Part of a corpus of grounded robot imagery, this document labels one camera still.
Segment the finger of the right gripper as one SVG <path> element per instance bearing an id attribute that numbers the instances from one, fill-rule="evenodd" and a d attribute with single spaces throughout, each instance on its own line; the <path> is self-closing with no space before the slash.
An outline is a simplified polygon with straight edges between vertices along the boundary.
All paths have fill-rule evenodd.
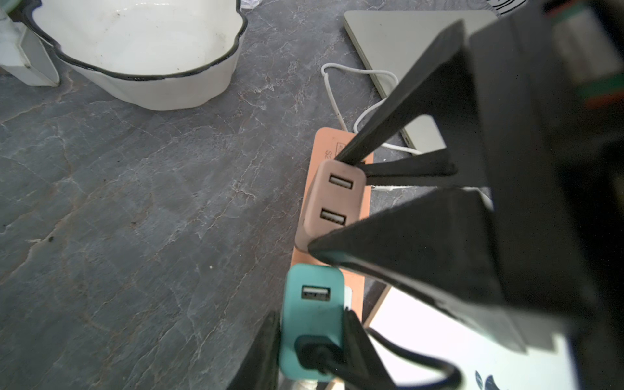
<path id="1" fill-rule="evenodd" d="M 487 175 L 466 29 L 443 29 L 363 129 L 336 157 L 359 167 L 368 185 L 485 187 Z M 422 115 L 430 115 L 445 148 L 391 162 L 362 161 Z"/>
<path id="2" fill-rule="evenodd" d="M 527 342 L 506 308 L 491 214 L 478 191 L 437 190 L 316 238 L 309 252 L 523 354 Z"/>

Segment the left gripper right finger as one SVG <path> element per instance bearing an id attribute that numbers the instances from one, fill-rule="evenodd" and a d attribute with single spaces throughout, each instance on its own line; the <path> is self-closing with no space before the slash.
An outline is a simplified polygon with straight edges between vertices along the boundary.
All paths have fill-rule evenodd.
<path id="1" fill-rule="evenodd" d="M 383 362 L 353 310 L 343 314 L 344 363 L 357 380 L 346 379 L 347 389 L 394 389 Z"/>

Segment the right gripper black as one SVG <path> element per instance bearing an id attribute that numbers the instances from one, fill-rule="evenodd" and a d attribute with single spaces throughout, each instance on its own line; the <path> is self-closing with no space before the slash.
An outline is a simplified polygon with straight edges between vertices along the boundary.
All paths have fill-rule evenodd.
<path id="1" fill-rule="evenodd" d="M 529 1 L 471 37 L 513 308 L 560 321 L 583 389 L 623 386 L 623 95 L 580 97 L 554 28 L 573 3 Z"/>

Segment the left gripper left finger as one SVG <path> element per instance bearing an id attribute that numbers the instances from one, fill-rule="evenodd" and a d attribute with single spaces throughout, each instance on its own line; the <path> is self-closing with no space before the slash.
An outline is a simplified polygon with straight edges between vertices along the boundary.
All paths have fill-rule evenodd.
<path id="1" fill-rule="evenodd" d="M 279 384 L 280 313 L 266 315 L 227 390 L 275 390 Z"/>

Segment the teal charger adapter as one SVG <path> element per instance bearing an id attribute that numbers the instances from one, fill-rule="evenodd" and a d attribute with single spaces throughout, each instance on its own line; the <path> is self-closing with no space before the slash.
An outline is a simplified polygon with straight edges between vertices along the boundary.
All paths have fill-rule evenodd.
<path id="1" fill-rule="evenodd" d="M 299 263 L 286 279 L 281 316 L 279 368 L 290 380 L 330 382 L 335 376 L 311 361 L 311 344 L 341 352 L 345 311 L 345 278 L 329 266 Z"/>

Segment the pink power strip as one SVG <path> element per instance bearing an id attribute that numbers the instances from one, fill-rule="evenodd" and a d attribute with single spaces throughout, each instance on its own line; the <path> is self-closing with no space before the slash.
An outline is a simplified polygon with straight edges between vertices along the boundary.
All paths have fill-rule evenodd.
<path id="1" fill-rule="evenodd" d="M 322 263 L 309 254 L 312 240 L 365 219 L 371 188 L 362 169 L 336 160 L 354 134 L 334 128 L 315 133 L 291 265 Z"/>

